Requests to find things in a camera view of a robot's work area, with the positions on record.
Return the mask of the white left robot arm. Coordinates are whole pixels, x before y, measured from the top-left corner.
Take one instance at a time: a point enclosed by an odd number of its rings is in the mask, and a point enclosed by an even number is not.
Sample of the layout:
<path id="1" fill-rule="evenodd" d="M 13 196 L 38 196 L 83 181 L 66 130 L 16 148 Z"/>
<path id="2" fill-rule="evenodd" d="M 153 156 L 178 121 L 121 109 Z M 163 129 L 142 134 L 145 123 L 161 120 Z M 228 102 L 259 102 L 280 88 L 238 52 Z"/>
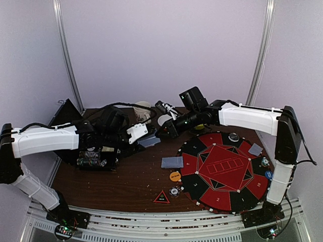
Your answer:
<path id="1" fill-rule="evenodd" d="M 106 148 L 122 151 L 130 148 L 146 132 L 130 124 L 128 115 L 110 106 L 98 110 L 94 119 L 74 116 L 59 109 L 50 124 L 31 123 L 15 128 L 11 123 L 1 127 L 1 184 L 13 185 L 29 198 L 37 200 L 62 224 L 69 223 L 73 214 L 63 194 L 47 186 L 28 165 L 48 155 L 60 157 L 76 165 L 80 155 L 106 153 Z"/>

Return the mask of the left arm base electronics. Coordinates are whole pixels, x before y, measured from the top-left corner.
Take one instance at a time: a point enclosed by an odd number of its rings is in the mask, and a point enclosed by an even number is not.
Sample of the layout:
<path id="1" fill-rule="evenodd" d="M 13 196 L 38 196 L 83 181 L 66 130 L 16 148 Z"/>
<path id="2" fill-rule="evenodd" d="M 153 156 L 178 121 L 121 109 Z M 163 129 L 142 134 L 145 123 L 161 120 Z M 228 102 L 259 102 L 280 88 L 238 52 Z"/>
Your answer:
<path id="1" fill-rule="evenodd" d="M 56 222 L 54 235 L 60 241 L 71 239 L 78 229 L 86 229 L 90 220 L 90 214 L 86 212 L 69 210 L 63 217 L 55 215 L 52 211 L 48 211 L 46 219 Z"/>

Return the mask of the poker chip stack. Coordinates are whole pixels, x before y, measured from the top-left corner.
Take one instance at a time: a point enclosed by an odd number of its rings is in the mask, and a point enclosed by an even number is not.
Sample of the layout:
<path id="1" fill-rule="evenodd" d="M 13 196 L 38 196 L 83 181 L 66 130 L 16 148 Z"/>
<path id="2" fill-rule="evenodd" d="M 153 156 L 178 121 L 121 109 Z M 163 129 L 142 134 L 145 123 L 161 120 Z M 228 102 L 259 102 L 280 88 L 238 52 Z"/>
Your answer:
<path id="1" fill-rule="evenodd" d="M 270 162 L 269 162 L 269 160 L 268 160 L 268 159 L 266 159 L 265 157 L 263 157 L 263 158 L 261 159 L 260 165 L 261 165 L 262 167 L 269 167 Z"/>
<path id="2" fill-rule="evenodd" d="M 171 197 L 178 197 L 180 194 L 180 188 L 179 187 L 172 187 L 169 189 L 169 194 Z"/>

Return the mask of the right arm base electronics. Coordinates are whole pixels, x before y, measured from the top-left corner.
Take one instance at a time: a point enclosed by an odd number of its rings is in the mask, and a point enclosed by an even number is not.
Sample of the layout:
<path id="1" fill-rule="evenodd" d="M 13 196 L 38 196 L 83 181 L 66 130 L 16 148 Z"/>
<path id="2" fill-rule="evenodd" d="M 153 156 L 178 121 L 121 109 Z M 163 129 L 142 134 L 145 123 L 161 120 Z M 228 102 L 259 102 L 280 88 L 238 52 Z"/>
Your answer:
<path id="1" fill-rule="evenodd" d="M 266 225 L 285 218 L 281 204 L 272 204 L 264 201 L 260 209 L 243 212 L 242 221 L 245 228 Z M 277 225 L 265 226 L 257 229 L 258 235 L 263 239 L 274 239 L 279 232 Z"/>

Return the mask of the orange big blind button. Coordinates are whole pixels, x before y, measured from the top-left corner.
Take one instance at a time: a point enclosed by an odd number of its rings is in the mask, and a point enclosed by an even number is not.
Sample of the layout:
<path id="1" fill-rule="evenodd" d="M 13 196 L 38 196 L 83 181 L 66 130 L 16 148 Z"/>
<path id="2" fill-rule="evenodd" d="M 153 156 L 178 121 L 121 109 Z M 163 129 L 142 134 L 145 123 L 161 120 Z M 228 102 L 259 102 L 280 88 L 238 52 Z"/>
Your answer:
<path id="1" fill-rule="evenodd" d="M 173 182 L 178 182 L 181 180 L 181 174 L 178 171 L 174 171 L 169 175 L 169 178 Z"/>

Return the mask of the blue small blind button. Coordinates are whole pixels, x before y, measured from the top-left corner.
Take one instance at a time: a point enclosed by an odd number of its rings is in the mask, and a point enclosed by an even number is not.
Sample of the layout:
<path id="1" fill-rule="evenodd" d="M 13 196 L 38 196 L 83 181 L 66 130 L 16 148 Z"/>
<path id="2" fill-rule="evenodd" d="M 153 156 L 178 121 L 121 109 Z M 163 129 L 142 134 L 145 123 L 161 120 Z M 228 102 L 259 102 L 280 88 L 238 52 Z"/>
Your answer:
<path id="1" fill-rule="evenodd" d="M 273 173 L 270 171 L 270 170 L 267 170 L 265 172 L 265 177 L 268 179 L 268 180 L 272 180 L 273 179 Z"/>

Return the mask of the blue grey cloth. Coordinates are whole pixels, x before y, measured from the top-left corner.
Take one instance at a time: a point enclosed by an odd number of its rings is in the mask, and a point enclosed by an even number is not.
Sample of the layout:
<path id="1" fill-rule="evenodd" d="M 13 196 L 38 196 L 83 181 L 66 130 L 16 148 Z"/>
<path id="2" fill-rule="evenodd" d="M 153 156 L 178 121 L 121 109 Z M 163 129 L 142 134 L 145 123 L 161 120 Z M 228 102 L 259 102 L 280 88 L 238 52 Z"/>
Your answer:
<path id="1" fill-rule="evenodd" d="M 153 136 L 153 137 L 147 137 L 145 139 L 140 139 L 138 141 L 138 144 L 143 146 L 144 148 L 148 148 L 148 147 L 151 147 L 151 146 L 154 146 L 156 144 L 160 143 L 160 138 L 157 138 L 156 136 Z"/>

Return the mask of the dealt card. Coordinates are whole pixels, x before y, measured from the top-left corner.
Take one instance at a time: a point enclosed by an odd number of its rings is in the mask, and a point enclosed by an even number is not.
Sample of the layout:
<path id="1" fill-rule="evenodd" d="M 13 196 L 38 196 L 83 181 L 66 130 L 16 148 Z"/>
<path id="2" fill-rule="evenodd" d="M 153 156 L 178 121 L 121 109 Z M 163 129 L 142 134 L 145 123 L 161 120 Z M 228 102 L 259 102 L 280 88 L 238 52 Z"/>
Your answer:
<path id="1" fill-rule="evenodd" d="M 248 150 L 248 153 L 254 155 L 254 156 L 259 156 L 263 151 L 263 148 L 257 145 L 256 143 L 253 143 L 250 149 Z"/>
<path id="2" fill-rule="evenodd" d="M 183 168 L 183 157 L 164 157 L 161 160 L 161 168 Z"/>

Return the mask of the black round dealer puck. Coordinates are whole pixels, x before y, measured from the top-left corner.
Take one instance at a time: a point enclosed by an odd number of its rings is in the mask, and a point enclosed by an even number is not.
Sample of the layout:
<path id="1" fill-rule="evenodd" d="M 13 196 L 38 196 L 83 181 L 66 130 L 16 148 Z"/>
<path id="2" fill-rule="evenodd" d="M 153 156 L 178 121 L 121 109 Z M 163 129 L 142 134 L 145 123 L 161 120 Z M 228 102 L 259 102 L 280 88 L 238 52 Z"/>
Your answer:
<path id="1" fill-rule="evenodd" d="M 236 133 L 229 133 L 229 140 L 232 142 L 238 142 L 240 137 Z"/>

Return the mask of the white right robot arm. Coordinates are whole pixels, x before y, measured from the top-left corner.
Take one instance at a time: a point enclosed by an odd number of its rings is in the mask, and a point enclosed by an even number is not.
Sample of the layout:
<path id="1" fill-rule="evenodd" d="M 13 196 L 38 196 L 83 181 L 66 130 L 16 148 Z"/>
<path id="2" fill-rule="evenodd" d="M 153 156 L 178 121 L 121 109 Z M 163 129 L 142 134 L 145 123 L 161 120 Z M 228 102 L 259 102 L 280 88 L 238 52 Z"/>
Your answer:
<path id="1" fill-rule="evenodd" d="M 192 87 L 179 95 L 186 113 L 179 112 L 161 100 L 155 103 L 162 114 L 171 118 L 161 125 L 159 132 L 177 138 L 197 125 L 239 127 L 267 134 L 275 141 L 272 158 L 275 163 L 273 180 L 266 196 L 269 202 L 259 211 L 262 222 L 270 222 L 278 214 L 280 204 L 292 182 L 297 165 L 303 134 L 295 110 L 284 108 L 263 108 L 217 99 L 208 102 L 198 87 Z"/>

